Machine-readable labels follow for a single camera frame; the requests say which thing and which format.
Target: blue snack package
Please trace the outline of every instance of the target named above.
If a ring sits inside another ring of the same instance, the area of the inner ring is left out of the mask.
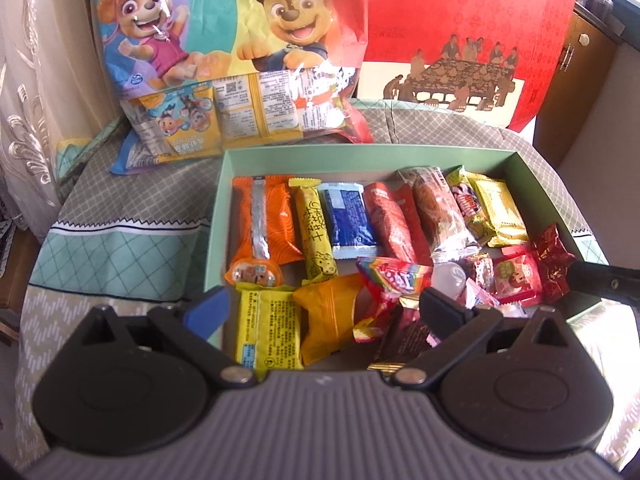
[[[362,199],[364,186],[330,182],[318,186],[318,191],[334,258],[352,260],[360,256],[377,256],[378,245]]]

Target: cartoon dog's eye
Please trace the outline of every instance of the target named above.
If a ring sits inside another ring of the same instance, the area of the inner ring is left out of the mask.
[[[131,14],[132,12],[136,12],[138,10],[138,4],[135,0],[127,0],[122,4],[122,12],[124,14]]]
[[[274,18],[282,16],[283,13],[284,13],[284,5],[283,4],[274,4],[273,7],[271,7],[271,15]]]
[[[315,0],[300,0],[300,5],[302,6],[303,9],[313,9],[315,4],[316,4]]]

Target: cartoon dog in police hat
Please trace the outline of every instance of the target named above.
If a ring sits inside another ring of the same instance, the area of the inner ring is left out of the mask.
[[[324,37],[332,24],[328,0],[257,0],[264,7],[271,32],[287,46],[272,52],[266,40],[242,44],[238,58],[251,60],[259,72],[311,68],[328,57]]]

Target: wooden furniture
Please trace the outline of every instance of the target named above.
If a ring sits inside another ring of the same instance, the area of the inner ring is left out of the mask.
[[[536,120],[533,146],[555,169],[587,120],[618,49],[606,25],[593,16],[593,24],[583,17],[587,12],[582,9],[582,16],[572,15],[558,68]]]
[[[0,342],[17,340],[20,314],[40,244],[30,231],[15,230],[4,276],[0,278]]]

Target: paw patrol bag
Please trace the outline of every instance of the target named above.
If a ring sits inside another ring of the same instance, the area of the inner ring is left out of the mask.
[[[152,166],[338,132],[371,142],[346,99],[367,0],[93,0],[104,62]]]

